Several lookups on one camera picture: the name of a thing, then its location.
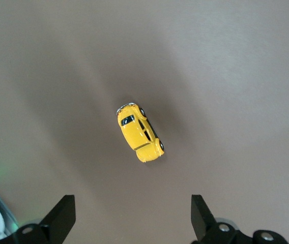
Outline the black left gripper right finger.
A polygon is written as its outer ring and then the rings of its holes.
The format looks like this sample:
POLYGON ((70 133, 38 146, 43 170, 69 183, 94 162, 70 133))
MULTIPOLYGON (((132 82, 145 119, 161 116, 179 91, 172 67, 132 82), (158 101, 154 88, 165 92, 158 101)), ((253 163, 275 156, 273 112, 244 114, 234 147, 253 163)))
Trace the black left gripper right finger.
POLYGON ((193 243, 288 243, 282 235, 271 230, 256 230, 249 237, 231 224, 216 221, 202 195, 191 196, 191 224, 197 238, 193 243))

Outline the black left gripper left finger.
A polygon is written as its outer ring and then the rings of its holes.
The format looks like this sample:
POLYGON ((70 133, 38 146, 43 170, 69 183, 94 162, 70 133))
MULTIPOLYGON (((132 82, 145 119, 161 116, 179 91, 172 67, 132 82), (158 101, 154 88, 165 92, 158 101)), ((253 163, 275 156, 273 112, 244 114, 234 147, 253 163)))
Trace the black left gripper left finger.
POLYGON ((6 244, 63 243, 76 222, 75 196, 65 195, 38 224, 27 224, 0 240, 6 244))

